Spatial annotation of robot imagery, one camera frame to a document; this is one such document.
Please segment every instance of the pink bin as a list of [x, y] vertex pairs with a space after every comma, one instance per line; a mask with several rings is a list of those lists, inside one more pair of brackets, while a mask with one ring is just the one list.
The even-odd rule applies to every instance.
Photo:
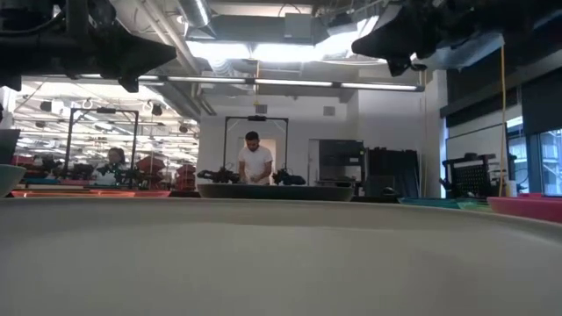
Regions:
[[522, 194], [519, 197], [489, 197], [488, 203], [499, 214], [562, 223], [562, 198]]

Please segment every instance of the bowl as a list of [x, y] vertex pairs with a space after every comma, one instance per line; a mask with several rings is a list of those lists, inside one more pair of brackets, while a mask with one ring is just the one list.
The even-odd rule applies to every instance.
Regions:
[[25, 168], [0, 165], [0, 198], [10, 194], [16, 188], [19, 181], [24, 177]]

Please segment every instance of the white t-shirt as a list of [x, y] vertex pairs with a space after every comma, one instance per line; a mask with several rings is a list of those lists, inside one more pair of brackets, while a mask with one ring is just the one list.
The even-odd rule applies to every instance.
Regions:
[[246, 180], [249, 184], [268, 184], [269, 177], [265, 177], [258, 183], [250, 182], [250, 177], [259, 176], [265, 171], [265, 163], [273, 162], [271, 151], [266, 147], [258, 147], [255, 152], [252, 152], [247, 147], [244, 147], [238, 154], [238, 161], [245, 163], [244, 172], [246, 173]]

